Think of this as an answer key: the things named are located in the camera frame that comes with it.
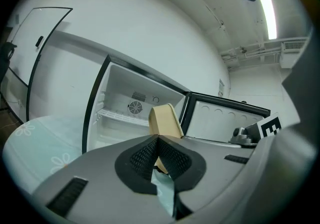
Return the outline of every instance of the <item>ceiling light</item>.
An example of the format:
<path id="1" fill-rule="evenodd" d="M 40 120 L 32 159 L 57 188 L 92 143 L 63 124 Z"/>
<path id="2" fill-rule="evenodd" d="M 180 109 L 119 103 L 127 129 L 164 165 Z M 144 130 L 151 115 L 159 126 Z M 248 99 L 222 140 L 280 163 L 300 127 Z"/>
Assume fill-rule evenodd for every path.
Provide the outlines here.
<path id="1" fill-rule="evenodd" d="M 268 28 L 269 40 L 277 38 L 276 16 L 272 0 L 260 0 Z"/>

